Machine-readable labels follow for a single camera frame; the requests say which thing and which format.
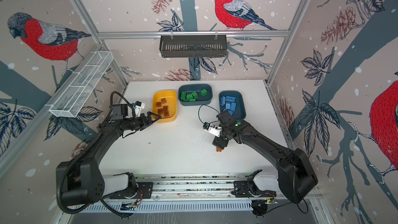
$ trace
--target red bird breast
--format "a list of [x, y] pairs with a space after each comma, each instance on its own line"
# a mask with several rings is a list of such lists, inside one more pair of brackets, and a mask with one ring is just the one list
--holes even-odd
[[224, 4], [232, 2], [233, 0], [214, 0], [214, 1], [215, 1], [215, 11], [217, 18], [228, 28], [244, 28], [252, 23], [249, 20], [244, 20], [238, 17], [234, 17], [224, 9]]
[[36, 19], [31, 19], [25, 23], [27, 38], [21, 38], [29, 47], [31, 47], [39, 56], [49, 60], [67, 60], [76, 51], [78, 40], [62, 45], [45, 45], [38, 40], [43, 34], [42, 27]]
[[372, 137], [396, 168], [398, 168], [397, 105], [398, 81], [395, 81], [375, 99], [370, 112]]

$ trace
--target black cable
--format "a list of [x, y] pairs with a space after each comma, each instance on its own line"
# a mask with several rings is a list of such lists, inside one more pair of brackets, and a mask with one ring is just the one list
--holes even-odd
[[135, 110], [134, 110], [134, 107], [132, 107], [132, 105], [130, 104], [130, 102], [129, 102], [128, 100], [126, 100], [126, 98], [123, 97], [123, 95], [120, 94], [119, 92], [113, 91], [113, 92], [111, 93], [111, 98], [110, 98], [110, 100], [109, 100], [110, 105], [111, 105], [111, 109], [109, 109], [108, 115], [107, 115], [106, 118], [105, 118], [106, 121], [109, 121], [109, 117], [111, 117], [112, 106], [113, 106], [113, 95], [114, 95], [114, 94], [117, 94], [118, 96], [120, 96], [120, 97], [126, 102], [126, 104], [131, 108], [132, 117], [135, 118]]
[[128, 217], [130, 217], [130, 216], [132, 216], [134, 214], [134, 213], [120, 213], [120, 212], [114, 210], [113, 208], [111, 208], [111, 206], [109, 206], [103, 199], [101, 199], [101, 202], [109, 211], [111, 211], [112, 213], [118, 215], [119, 217], [122, 217], [122, 219], [123, 218], [128, 218]]
[[205, 124], [205, 123], [203, 123], [203, 121], [200, 119], [200, 116], [199, 116], [200, 108], [202, 108], [203, 106], [210, 107], [210, 108], [213, 108], [213, 107], [208, 106], [208, 105], [201, 105], [201, 106], [199, 107], [199, 110], [198, 110], [198, 117], [199, 117], [199, 120], [200, 120], [200, 122], [202, 122], [202, 124]]
[[271, 212], [271, 211], [272, 211], [272, 210], [274, 210], [274, 209], [277, 209], [277, 208], [280, 208], [280, 207], [283, 207], [283, 206], [289, 205], [289, 204], [291, 204], [291, 203], [292, 203], [292, 202], [288, 202], [288, 203], [282, 204], [282, 205], [280, 205], [280, 206], [277, 206], [277, 207], [275, 207], [275, 208], [271, 209], [270, 211], [267, 211], [267, 212], [266, 212], [266, 214], [268, 214], [269, 212]]
[[84, 210], [85, 208], [87, 208], [90, 204], [87, 203], [77, 209], [71, 209], [68, 208], [67, 206], [64, 206], [64, 203], [62, 202], [61, 198], [62, 198], [62, 187], [64, 185], [64, 181], [65, 178], [67, 177], [67, 175], [70, 172], [70, 169], [78, 162], [80, 161], [80, 159], [87, 154], [87, 152], [89, 152], [91, 150], [92, 147], [94, 147], [94, 145], [100, 140], [100, 138], [102, 137], [102, 133], [98, 133], [96, 139], [94, 141], [92, 141], [91, 143], [89, 143], [89, 145], [79, 153], [79, 155], [77, 155], [77, 157], [75, 157], [75, 159], [73, 159], [67, 166], [67, 168], [65, 169], [64, 173], [62, 174], [60, 180], [57, 182], [57, 204], [59, 206], [59, 208], [65, 212], [66, 214], [76, 214], [82, 210]]
[[297, 204], [297, 207], [303, 214], [307, 214], [308, 213], [308, 205], [307, 205], [307, 202], [305, 201], [305, 199], [303, 199], [303, 201], [304, 201], [305, 205], [307, 206], [307, 211], [306, 212], [302, 211], [298, 204]]

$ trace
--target white wire basket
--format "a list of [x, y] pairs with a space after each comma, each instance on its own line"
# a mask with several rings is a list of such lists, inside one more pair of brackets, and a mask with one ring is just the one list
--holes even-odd
[[56, 117], [75, 118], [94, 87], [113, 61], [109, 51], [91, 52], [91, 58], [76, 78], [53, 104], [50, 112]]

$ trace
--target yellow bin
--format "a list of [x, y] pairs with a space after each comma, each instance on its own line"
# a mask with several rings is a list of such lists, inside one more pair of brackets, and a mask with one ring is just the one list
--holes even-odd
[[161, 114], [162, 118], [157, 122], [159, 123], [172, 122], [177, 117], [177, 94], [175, 91], [163, 90], [156, 92], [155, 95], [153, 96], [152, 112], [158, 114], [158, 109], [160, 109], [160, 107], [156, 107], [156, 102], [162, 102], [163, 98], [166, 99], [166, 103], [162, 104], [162, 107], [168, 106], [169, 116], [165, 117], [164, 114], [162, 113]]

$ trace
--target white table surface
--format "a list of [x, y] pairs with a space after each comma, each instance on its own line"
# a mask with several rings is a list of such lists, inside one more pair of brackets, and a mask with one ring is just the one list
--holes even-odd
[[[154, 93], [178, 88], [186, 84], [206, 83], [212, 87], [213, 98], [209, 106], [219, 110], [218, 94], [236, 90], [243, 96], [245, 120], [259, 132], [287, 147], [281, 128], [262, 80], [130, 82], [125, 98], [129, 102], [145, 103], [143, 112], [152, 109]], [[199, 106], [177, 103], [177, 118], [173, 122], [154, 123], [152, 126], [116, 140], [103, 157], [99, 168], [103, 175], [132, 172], [136, 175], [182, 174], [237, 174], [262, 169], [277, 174], [276, 169], [263, 156], [244, 144], [230, 140], [222, 152], [212, 145], [214, 136], [203, 130], [198, 119]], [[210, 107], [201, 108], [203, 122], [216, 120], [217, 112]]]

